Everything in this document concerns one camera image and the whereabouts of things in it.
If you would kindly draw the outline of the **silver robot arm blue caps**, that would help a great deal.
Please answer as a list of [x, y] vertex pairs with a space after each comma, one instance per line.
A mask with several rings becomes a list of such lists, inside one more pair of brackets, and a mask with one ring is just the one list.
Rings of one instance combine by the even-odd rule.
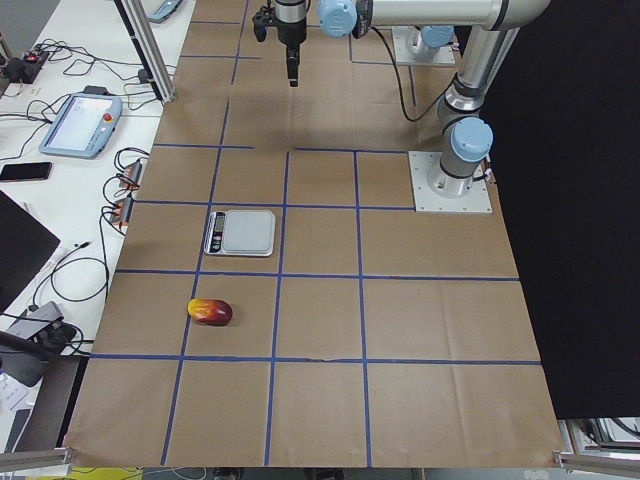
[[383, 27], [468, 26], [462, 63], [448, 88], [434, 101], [443, 149], [428, 170], [430, 189], [445, 198], [465, 196], [478, 165], [487, 157], [493, 133], [479, 117], [490, 84], [519, 29], [539, 17], [545, 1], [319, 1], [321, 30], [330, 37], [362, 38]]

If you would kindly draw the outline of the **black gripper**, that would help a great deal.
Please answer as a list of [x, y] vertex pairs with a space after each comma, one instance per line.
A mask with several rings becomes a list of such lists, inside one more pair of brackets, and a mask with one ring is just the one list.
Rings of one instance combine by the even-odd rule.
[[300, 49], [306, 40], [306, 1], [276, 0], [278, 38], [286, 45], [287, 79], [290, 87], [299, 85]]

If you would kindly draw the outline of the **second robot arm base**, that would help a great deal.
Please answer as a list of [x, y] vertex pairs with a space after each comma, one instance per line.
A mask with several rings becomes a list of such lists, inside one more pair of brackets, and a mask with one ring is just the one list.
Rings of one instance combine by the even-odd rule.
[[452, 25], [414, 26], [406, 40], [408, 51], [419, 60], [426, 61], [449, 45], [454, 37]]

